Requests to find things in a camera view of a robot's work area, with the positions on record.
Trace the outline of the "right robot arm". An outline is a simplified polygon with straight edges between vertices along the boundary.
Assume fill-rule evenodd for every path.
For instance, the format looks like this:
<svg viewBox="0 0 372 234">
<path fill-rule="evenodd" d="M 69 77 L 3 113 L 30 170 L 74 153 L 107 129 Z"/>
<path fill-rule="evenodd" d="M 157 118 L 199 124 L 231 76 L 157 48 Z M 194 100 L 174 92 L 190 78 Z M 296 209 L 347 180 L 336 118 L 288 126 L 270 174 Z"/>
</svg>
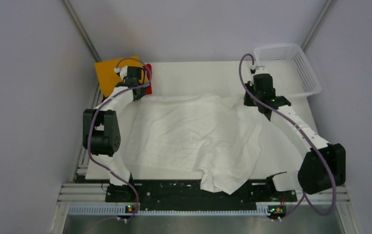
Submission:
<svg viewBox="0 0 372 234">
<path fill-rule="evenodd" d="M 270 74 L 253 74 L 252 81 L 245 83 L 245 88 L 244 105 L 257 107 L 286 135 L 302 158 L 297 169 L 268 177 L 271 184 L 265 187 L 265 195 L 269 200 L 278 201 L 288 190 L 302 190 L 313 195 L 344 185 L 345 148 L 340 143 L 331 144 L 320 137 L 296 114 L 287 98 L 277 96 Z"/>
</svg>

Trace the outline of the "white t shirt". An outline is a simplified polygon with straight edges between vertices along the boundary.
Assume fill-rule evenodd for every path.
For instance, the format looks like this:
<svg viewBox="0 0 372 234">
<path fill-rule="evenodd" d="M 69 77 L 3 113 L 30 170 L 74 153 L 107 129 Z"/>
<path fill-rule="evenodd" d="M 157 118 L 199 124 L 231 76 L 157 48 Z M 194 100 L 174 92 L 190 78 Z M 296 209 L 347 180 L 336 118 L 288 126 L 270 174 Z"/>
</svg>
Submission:
<svg viewBox="0 0 372 234">
<path fill-rule="evenodd" d="M 201 171 L 201 189 L 234 193 L 260 157 L 264 116 L 241 97 L 145 97 L 123 154 L 127 166 Z"/>
</svg>

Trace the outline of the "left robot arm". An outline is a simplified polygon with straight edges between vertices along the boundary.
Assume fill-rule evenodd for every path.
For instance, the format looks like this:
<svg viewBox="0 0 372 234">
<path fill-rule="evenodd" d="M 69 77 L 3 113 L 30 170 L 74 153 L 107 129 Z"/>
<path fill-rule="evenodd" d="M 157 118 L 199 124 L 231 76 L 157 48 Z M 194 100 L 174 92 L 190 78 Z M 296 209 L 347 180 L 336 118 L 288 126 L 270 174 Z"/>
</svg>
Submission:
<svg viewBox="0 0 372 234">
<path fill-rule="evenodd" d="M 118 186 L 117 195 L 123 201 L 134 199 L 136 189 L 130 185 L 131 173 L 119 153 L 122 137 L 118 116 L 131 103 L 147 94 L 152 71 L 143 65 L 116 67 L 120 77 L 111 94 L 93 109 L 83 112 L 83 146 L 91 162 L 104 169 L 110 183 Z"/>
</svg>

